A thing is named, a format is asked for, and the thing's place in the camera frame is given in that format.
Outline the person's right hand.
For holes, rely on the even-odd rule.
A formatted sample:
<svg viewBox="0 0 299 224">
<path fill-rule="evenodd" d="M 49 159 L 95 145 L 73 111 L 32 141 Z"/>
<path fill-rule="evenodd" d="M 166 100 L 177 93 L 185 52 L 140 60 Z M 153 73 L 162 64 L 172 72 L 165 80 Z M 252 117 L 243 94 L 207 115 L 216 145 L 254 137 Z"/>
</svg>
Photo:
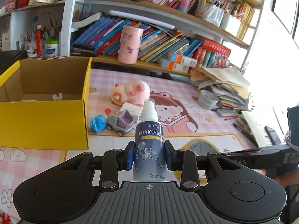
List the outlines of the person's right hand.
<svg viewBox="0 0 299 224">
<path fill-rule="evenodd" d="M 298 185 L 299 184 L 299 169 L 292 170 L 290 172 L 287 172 L 281 176 L 277 176 L 274 178 L 275 181 L 277 181 L 282 187 L 288 187 L 292 185 Z"/>
</svg>

